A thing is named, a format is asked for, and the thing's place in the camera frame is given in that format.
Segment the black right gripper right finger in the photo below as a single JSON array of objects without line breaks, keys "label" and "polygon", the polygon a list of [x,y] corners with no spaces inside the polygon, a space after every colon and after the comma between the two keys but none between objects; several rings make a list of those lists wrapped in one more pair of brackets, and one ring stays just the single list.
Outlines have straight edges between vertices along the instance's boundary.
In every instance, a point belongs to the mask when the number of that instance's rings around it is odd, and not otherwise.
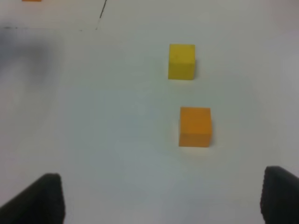
[{"label": "black right gripper right finger", "polygon": [[299,222],[299,178],[279,166],[264,172],[260,209],[266,224]]}]

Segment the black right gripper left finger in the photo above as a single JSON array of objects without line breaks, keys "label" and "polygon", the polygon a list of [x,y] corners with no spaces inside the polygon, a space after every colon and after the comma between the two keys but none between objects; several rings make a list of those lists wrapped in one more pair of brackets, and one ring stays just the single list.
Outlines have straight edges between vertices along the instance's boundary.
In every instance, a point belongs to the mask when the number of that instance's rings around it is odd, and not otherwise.
[{"label": "black right gripper left finger", "polygon": [[62,224],[65,202],[59,174],[41,176],[0,207],[2,224]]}]

